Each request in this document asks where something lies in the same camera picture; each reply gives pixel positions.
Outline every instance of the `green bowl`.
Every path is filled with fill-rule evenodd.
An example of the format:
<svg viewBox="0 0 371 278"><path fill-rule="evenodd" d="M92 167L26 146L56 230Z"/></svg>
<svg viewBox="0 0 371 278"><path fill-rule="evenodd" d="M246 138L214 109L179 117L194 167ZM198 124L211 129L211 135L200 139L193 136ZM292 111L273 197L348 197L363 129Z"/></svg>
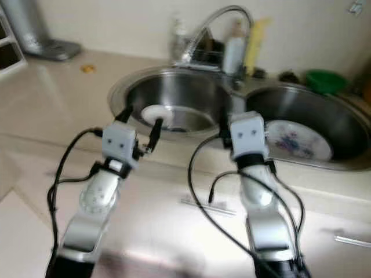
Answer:
<svg viewBox="0 0 371 278"><path fill-rule="evenodd" d="M348 81L333 71L311 69L306 74L307 85L319 94L337 94L345 89Z"/></svg>

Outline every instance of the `plate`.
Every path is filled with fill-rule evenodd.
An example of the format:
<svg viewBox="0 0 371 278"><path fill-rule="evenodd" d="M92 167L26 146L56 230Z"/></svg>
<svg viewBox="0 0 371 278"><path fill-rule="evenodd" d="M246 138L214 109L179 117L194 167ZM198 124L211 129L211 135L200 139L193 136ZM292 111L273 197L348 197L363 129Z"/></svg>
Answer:
<svg viewBox="0 0 371 278"><path fill-rule="evenodd" d="M267 123L270 148L292 156L328 161L333 152L320 134L307 126L288 120L272 120Z"/></svg>

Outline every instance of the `dish rack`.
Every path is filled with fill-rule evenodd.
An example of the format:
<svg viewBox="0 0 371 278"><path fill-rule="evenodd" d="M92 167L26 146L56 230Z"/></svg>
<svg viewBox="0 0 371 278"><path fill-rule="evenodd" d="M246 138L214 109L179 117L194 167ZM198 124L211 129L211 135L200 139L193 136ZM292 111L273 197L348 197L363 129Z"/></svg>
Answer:
<svg viewBox="0 0 371 278"><path fill-rule="evenodd" d="M9 22L0 6L0 78L27 64Z"/></svg>

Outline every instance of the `double sink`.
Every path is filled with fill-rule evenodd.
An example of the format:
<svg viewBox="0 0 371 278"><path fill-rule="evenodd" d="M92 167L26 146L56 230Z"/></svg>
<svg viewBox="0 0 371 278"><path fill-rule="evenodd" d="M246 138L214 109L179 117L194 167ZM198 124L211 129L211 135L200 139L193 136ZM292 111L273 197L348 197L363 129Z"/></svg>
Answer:
<svg viewBox="0 0 371 278"><path fill-rule="evenodd" d="M149 118L156 117L158 106L165 107L172 111L173 119L163 127L161 137L186 142L200 142L217 133L223 113L257 111L266 122L289 120L315 130L333 150L330 161L274 150L270 157L332 170L371 168L371 113L346 96L323 97L306 87L276 81L248 79L237 84L225 75L159 67L120 80L112 88L109 102L114 115L131 105L129 123L142 134L149 134Z"/></svg>

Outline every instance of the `sink basin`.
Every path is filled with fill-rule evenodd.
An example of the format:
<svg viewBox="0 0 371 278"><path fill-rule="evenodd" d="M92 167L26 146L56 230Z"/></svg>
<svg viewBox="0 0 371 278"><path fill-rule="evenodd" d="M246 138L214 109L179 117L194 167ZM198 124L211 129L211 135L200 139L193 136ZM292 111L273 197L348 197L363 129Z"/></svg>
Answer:
<svg viewBox="0 0 371 278"><path fill-rule="evenodd" d="M270 156L290 162L333 170L360 170L371 167L371 122L349 103L338 97L323 97L300 86L274 86L247 95L248 111L257 111L266 122L289 120L301 123L327 139L333 149L331 161L315 161Z"/></svg>
<svg viewBox="0 0 371 278"><path fill-rule="evenodd" d="M129 105L133 107L130 120L143 134L149 133L159 107L170 111L172 118L164 121L161 136L177 140L216 133L222 109L232 109L231 99L216 76L172 67L152 68L123 78L109 96L114 115Z"/></svg>

